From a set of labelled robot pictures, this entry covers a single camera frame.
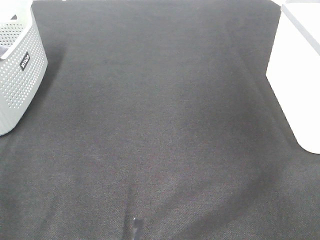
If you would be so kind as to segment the black fabric table cloth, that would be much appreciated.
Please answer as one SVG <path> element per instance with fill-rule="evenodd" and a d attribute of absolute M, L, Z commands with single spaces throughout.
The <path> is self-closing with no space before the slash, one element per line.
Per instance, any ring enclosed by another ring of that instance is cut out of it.
<path fill-rule="evenodd" d="M 319 239 L 320 157 L 265 76 L 277 4 L 32 8 L 48 66 L 0 139 L 1 239 Z"/>

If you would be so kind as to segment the white plastic storage bin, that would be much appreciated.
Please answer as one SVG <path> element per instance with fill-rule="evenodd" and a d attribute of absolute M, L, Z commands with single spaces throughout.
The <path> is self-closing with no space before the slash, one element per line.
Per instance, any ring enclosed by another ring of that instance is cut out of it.
<path fill-rule="evenodd" d="M 297 143 L 320 152 L 320 2 L 287 0 L 266 77 Z"/>

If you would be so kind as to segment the grey perforated plastic basket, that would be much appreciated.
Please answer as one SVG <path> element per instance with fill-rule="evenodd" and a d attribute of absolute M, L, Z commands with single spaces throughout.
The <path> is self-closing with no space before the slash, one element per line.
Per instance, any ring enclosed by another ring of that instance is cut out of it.
<path fill-rule="evenodd" d="M 48 60 L 31 0 L 0 2 L 0 134 L 16 127 L 45 75 Z"/>

